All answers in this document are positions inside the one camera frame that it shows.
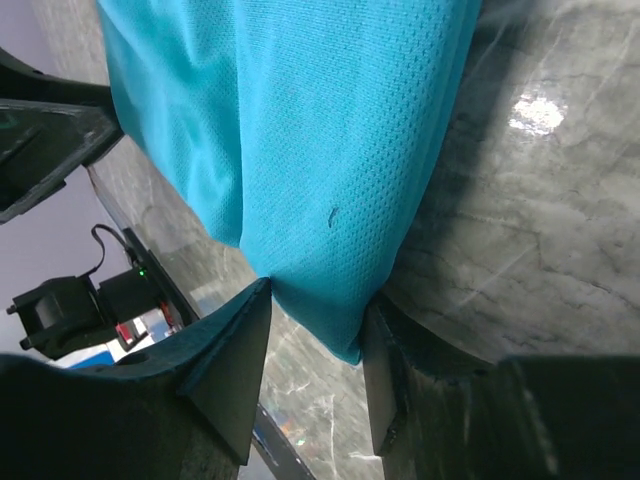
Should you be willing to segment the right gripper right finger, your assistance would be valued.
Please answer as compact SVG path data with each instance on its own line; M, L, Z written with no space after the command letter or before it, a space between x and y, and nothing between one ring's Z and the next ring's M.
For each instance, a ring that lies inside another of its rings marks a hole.
M495 364L387 297L369 303L362 363L374 453L389 479L635 479L639 360L526 355Z

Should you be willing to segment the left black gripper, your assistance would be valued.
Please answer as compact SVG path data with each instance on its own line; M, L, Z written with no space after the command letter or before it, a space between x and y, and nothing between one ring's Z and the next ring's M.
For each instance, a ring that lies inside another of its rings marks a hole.
M1 222L6 224L65 185L62 165L98 161L124 133L105 85L65 80L1 51Z

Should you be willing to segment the teal t shirt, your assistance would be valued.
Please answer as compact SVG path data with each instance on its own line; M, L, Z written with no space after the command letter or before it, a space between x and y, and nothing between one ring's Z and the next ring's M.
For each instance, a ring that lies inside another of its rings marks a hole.
M123 131L281 308L357 364L416 215L477 1L101 1Z

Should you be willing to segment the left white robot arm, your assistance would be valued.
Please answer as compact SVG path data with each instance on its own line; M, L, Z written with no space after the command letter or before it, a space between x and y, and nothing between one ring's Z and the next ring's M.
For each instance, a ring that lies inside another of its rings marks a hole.
M65 187L80 167L101 160L122 138L108 87L47 75L1 53L1 221L27 213ZM118 340L130 351L141 337L121 325L153 310L165 313L169 300L142 252L115 229L98 224L128 257L128 271L94 285L90 272L43 282L12 301L26 336L24 350L51 360L76 350Z

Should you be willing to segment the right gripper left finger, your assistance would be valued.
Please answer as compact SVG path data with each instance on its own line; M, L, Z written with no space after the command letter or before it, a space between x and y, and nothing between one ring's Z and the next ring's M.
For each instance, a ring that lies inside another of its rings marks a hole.
M112 366L1 359L5 479L234 479L249 459L271 324L261 278Z

